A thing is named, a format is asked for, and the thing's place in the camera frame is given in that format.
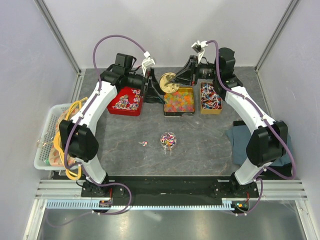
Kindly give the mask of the round wooden jar lid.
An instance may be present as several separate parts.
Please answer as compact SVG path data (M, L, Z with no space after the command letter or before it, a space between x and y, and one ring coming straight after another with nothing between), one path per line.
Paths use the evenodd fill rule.
M160 89L166 94L172 94L179 90L180 85L174 83L176 74L173 72L164 73L159 80Z

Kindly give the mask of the red candy tray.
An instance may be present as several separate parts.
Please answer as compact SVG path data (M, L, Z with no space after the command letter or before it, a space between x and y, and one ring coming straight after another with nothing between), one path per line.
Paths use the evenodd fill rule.
M107 110L113 115L138 117L141 114L142 105L141 90L126 86L108 104Z

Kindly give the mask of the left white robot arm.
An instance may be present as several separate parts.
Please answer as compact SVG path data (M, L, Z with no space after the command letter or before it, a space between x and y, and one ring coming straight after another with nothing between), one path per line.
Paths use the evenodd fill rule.
M99 144L95 137L98 120L107 106L124 89L138 91L140 102L148 100L164 103L160 86L155 78L155 61L148 51L144 52L142 74L133 71L136 60L132 55L118 53L115 63L98 74L98 82L84 106L69 120L59 124L61 147L65 156L75 159L88 181L92 182L92 191L99 197L106 196L110 185L105 180L107 173L98 160Z

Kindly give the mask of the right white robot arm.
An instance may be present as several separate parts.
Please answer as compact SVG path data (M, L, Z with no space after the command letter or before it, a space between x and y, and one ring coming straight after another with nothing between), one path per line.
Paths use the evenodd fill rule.
M202 63L205 49L195 44L196 55L189 57L186 65L171 83L194 86L199 79L211 80L214 91L230 105L248 127L251 137L246 146L246 160L230 177L229 191L235 197L247 191L247 185L275 160L288 153L288 126L266 114L250 97L243 83L234 73L235 53L230 48L220 48L214 63Z

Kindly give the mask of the gold gummy tin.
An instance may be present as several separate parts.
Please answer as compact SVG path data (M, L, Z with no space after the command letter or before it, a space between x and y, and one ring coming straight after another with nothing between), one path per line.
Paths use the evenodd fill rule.
M164 95L163 114L165 117L180 117L196 111L195 96L192 87L181 87L173 93Z

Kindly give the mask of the gold lollipop tin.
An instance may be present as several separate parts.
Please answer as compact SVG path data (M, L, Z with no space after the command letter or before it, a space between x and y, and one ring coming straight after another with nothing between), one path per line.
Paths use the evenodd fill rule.
M214 90L211 82L200 83L200 113L219 115L223 110L222 98Z

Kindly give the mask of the clear glass jar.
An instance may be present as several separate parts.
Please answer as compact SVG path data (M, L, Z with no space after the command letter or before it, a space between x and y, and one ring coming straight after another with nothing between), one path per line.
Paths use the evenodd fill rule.
M177 137L173 132L165 132L160 137L160 144L165 151L171 151L177 145Z

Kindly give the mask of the stray swirl lollipop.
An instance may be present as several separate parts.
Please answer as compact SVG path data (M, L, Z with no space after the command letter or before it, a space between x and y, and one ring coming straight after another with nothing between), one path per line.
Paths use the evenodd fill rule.
M148 142L147 141L142 141L142 142L139 142L139 144L142 145L143 147L145 147L148 144Z

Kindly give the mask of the yellow clothes hanger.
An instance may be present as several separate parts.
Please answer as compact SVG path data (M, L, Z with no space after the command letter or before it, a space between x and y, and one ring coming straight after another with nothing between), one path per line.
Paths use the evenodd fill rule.
M84 103L88 100L88 97L84 97L82 98L81 100L77 100L75 102L73 102L69 107L73 108L73 107L79 107L79 110L83 107ZM70 180L79 180L80 177L82 176L82 169L81 167L78 167L77 168L77 172L74 172L70 169L67 169L66 166L65 166L65 153L64 153L64 160L63 160L63 163L64 163L64 169L65 169L65 173L66 173L66 176L70 179Z

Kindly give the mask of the folded blue-grey cloth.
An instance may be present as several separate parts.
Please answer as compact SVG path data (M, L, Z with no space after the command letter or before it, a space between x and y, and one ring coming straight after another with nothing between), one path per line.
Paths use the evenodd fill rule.
M247 159L246 147L251 138L251 133L243 120L237 120L233 122L233 127L226 131L226 135L231 143L233 163L241 166ZM288 134L287 146L290 151L293 150L291 137ZM275 160L270 167L283 167L290 164L291 159L286 153L281 158Z

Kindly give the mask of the patterned pink cloth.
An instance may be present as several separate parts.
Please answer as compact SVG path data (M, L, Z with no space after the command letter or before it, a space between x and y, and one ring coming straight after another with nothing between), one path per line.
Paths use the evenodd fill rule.
M62 120L70 120L77 112L79 107L67 107L62 113L58 116L58 119L55 123L55 133L53 137L52 147L49 153L48 161L52 167L63 167L64 166L64 150L62 148L61 134L59 130L59 125Z

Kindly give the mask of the white plastic basket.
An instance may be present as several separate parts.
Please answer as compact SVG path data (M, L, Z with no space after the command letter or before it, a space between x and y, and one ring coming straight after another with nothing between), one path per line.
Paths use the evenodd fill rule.
M38 170L58 171L64 170L61 166L51 166L49 153L53 146L56 121L59 115L71 104L58 104L53 106L47 116L42 135L38 141L38 150L34 159L34 167ZM84 169L91 175L103 172L98 160L99 143L95 137L98 120L105 107L91 106L84 114L78 126L75 128L68 147L68 153L75 155L77 162L83 163Z

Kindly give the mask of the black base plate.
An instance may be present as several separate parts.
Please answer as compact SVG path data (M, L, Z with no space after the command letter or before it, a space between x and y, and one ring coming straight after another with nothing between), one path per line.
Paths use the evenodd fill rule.
M228 176L110 176L111 186L89 181L81 196L111 197L120 205L220 204L223 199L253 199L259 196L256 183L238 185Z

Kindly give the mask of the aluminium frame rail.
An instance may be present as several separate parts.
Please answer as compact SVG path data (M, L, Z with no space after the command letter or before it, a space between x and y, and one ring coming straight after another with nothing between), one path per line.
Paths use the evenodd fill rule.
M257 189L263 189L263 201L308 199L300 180L264 180L257 182ZM71 180L41 180L36 190L36 199L80 199L81 187Z

